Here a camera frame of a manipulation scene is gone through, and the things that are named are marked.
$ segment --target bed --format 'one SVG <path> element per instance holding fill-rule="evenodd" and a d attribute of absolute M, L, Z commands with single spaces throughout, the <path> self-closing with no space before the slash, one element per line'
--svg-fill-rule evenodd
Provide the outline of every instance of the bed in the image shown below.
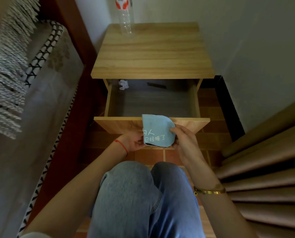
<path fill-rule="evenodd" d="M 96 52 L 75 1 L 40 4 L 46 21 L 37 23 L 28 48 L 22 133 L 0 135 L 0 237 L 20 236 L 76 175 L 87 124 L 105 104 L 104 84 L 90 77 Z"/>

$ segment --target clear plastic bottle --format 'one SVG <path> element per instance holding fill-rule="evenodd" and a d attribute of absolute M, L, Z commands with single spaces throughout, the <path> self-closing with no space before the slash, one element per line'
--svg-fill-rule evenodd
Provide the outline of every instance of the clear plastic bottle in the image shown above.
<path fill-rule="evenodd" d="M 134 36 L 134 14 L 132 0 L 115 0 L 118 9 L 119 23 L 122 35 Z"/>

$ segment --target curtain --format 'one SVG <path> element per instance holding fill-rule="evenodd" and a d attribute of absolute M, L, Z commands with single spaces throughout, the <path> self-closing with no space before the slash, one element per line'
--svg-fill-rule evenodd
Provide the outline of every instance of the curtain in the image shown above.
<path fill-rule="evenodd" d="M 259 237 L 295 237 L 295 103 L 222 150 L 215 170 Z"/>

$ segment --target bottle label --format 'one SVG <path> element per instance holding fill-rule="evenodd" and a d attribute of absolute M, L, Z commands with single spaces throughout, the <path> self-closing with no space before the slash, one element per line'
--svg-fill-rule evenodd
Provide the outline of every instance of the bottle label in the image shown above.
<path fill-rule="evenodd" d="M 115 0 L 115 4 L 120 10 L 127 10 L 129 8 L 129 0 Z"/>

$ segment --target open drawer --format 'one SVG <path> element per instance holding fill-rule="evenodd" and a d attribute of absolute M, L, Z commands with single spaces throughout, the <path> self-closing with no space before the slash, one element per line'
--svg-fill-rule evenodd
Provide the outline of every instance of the open drawer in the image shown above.
<path fill-rule="evenodd" d="M 110 80 L 104 117 L 94 120 L 110 134 L 142 130 L 142 114 L 170 117 L 197 133 L 210 122 L 201 118 L 197 88 L 191 79 L 132 79 L 129 88 L 119 90 L 118 80 Z"/>

